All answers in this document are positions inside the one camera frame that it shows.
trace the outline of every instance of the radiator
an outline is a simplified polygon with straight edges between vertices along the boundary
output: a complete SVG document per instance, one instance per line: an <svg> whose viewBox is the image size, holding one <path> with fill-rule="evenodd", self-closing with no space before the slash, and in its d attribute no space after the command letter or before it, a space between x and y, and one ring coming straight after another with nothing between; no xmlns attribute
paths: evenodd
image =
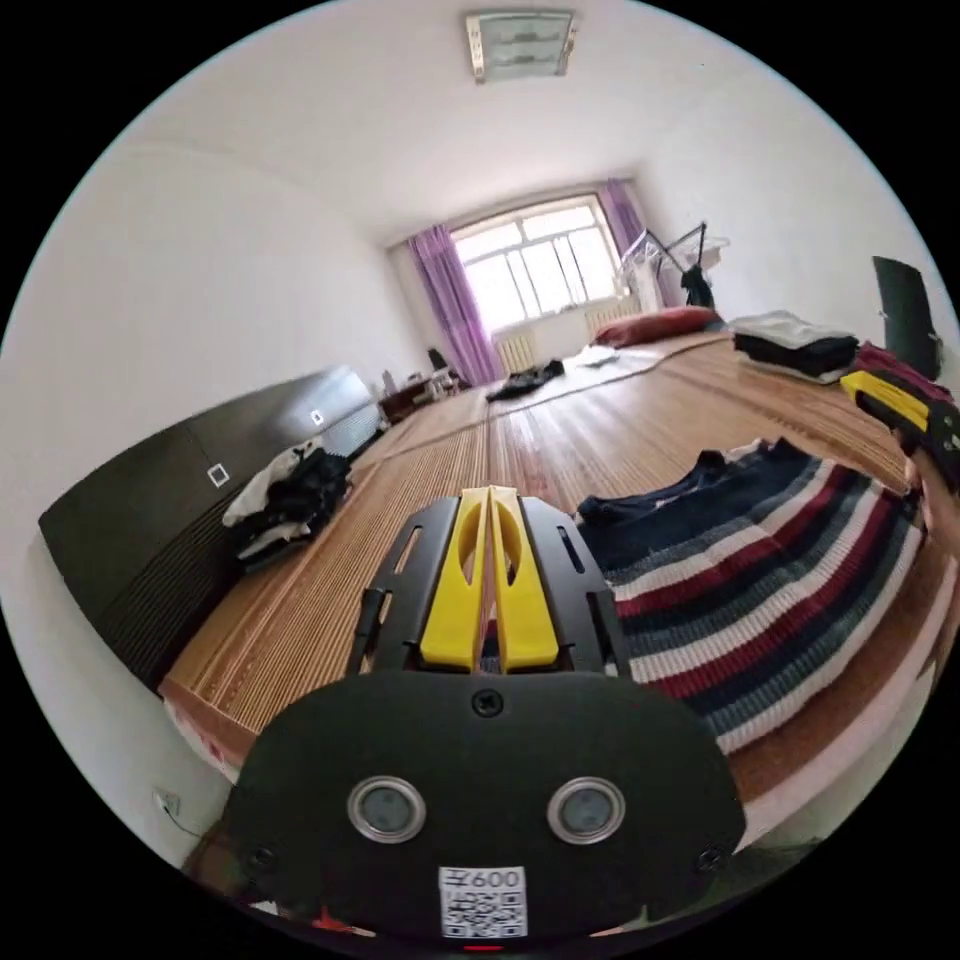
<svg viewBox="0 0 960 960"><path fill-rule="evenodd" d="M515 333L495 344L506 373L519 373L534 365L533 341L528 333Z"/></svg>
<svg viewBox="0 0 960 960"><path fill-rule="evenodd" d="M623 317L632 317L640 313L640 304L635 297L624 297L622 300L608 300L596 307L588 307L583 312L583 319L587 323L589 341L608 323L620 320Z"/></svg>

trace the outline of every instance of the sticker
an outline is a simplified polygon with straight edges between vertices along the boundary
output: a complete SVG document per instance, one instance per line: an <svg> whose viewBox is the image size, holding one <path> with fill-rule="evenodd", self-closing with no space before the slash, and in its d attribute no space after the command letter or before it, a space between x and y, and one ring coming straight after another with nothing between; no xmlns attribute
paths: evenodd
<svg viewBox="0 0 960 960"><path fill-rule="evenodd" d="M523 867L441 867L440 910L445 937L525 937Z"/></svg>

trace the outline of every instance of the yellow plastic part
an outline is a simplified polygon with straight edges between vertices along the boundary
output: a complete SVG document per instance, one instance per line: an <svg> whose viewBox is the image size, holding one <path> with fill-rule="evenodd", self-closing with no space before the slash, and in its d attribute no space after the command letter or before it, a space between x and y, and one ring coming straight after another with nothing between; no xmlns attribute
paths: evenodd
<svg viewBox="0 0 960 960"><path fill-rule="evenodd" d="M858 370L856 373L848 373L840 378L840 384L844 390L855 401L858 393L865 393L870 397L879 400L885 407L889 407L901 417L909 420L914 426L927 432L930 410L927 405L918 400L913 395L875 377L865 370Z"/></svg>
<svg viewBox="0 0 960 960"><path fill-rule="evenodd" d="M550 666L559 645L517 491L491 487L490 499L501 669L510 673ZM512 583L507 582L507 558L514 570Z"/></svg>
<svg viewBox="0 0 960 960"><path fill-rule="evenodd" d="M427 663L472 670L483 613L483 560L487 545L489 487L464 490L433 597L420 655ZM467 580L463 568L474 555Z"/></svg>

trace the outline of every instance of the pillow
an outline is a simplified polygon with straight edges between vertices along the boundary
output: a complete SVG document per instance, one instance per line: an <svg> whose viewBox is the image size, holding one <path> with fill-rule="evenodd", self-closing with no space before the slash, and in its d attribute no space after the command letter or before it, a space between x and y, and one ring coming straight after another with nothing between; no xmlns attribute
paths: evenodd
<svg viewBox="0 0 960 960"><path fill-rule="evenodd" d="M638 314L608 323L593 342L604 347L632 347L684 333L699 333L718 320L716 310L708 307L667 307L657 313Z"/></svg>

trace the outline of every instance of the purple curtain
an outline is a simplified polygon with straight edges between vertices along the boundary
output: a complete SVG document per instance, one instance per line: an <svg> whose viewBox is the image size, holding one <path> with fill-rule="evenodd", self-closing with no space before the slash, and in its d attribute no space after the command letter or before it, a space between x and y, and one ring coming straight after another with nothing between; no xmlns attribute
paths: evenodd
<svg viewBox="0 0 960 960"><path fill-rule="evenodd" d="M640 223L637 208L627 193L626 182L608 180L599 189L597 196L600 199L603 215L610 226L610 232L613 234L613 242L617 245L620 256L623 256L630 249L630 245L643 233L643 224ZM659 277L657 282L664 304L669 305L670 298L663 278Z"/></svg>
<svg viewBox="0 0 960 960"><path fill-rule="evenodd" d="M440 329L450 342L457 373L474 387L500 380L503 368L480 321L480 311L450 231L442 225L431 227L411 237L407 246L427 288Z"/></svg>

